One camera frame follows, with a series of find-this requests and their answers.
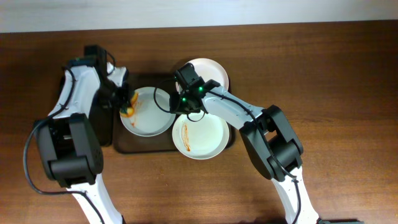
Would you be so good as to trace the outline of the green and yellow sponge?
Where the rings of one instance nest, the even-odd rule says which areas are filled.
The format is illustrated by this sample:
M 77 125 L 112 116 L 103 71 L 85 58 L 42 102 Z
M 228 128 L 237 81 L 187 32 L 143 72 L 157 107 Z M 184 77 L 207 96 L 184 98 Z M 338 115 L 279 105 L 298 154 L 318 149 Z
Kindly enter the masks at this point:
M 122 117 L 130 118 L 134 114 L 138 96 L 138 92 L 134 91 L 128 101 L 120 107 L 119 114 Z

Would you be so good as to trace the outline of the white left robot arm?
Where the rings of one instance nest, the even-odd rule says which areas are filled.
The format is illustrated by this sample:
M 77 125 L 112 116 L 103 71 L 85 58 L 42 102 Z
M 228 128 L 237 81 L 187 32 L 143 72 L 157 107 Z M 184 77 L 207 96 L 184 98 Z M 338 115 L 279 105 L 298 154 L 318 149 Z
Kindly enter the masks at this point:
M 124 98 L 120 90 L 127 70 L 115 65 L 107 55 L 70 60 L 57 104 L 29 135 L 37 142 L 47 178 L 62 187 L 57 195 L 72 195 L 90 223 L 125 222 L 106 190 L 102 142 L 93 128 L 111 118 L 90 118 L 95 107 L 110 109 Z

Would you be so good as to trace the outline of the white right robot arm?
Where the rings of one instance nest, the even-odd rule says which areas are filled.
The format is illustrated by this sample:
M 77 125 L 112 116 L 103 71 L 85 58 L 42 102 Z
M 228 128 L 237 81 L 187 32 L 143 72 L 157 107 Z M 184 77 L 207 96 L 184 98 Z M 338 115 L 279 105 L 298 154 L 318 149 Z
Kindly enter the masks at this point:
M 303 181 L 302 143 L 280 108 L 253 106 L 214 80 L 175 82 L 179 89 L 170 107 L 178 114 L 203 111 L 239 131 L 253 166 L 274 184 L 287 223 L 326 222 L 313 208 Z

